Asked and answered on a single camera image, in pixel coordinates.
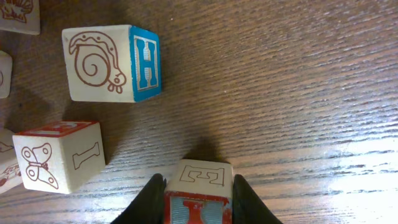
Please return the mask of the red letter Y block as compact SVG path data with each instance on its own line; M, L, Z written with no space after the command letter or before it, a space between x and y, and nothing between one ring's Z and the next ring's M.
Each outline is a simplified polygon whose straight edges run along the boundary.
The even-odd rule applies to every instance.
M233 222L233 167L182 159L164 193L164 223Z

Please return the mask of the block with green Z side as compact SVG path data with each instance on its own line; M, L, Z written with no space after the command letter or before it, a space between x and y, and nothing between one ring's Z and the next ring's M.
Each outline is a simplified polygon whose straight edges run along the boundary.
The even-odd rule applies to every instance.
M39 0L1 0L1 30L39 35Z

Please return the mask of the snail picture block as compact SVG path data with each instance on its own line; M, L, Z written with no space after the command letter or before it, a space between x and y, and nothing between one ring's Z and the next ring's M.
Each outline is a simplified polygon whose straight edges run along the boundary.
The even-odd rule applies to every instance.
M137 103L160 94L159 36L132 25L68 28L63 53L73 101Z

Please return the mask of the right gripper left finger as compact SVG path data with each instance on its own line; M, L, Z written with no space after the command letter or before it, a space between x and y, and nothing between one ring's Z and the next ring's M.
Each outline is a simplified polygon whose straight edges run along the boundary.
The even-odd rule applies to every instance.
M135 199L111 224L163 223L166 183L161 174L154 174Z

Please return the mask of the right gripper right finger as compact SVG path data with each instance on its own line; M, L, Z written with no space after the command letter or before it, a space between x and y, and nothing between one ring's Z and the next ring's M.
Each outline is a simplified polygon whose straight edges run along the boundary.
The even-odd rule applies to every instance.
M282 224L240 174L234 176L232 221L233 224Z

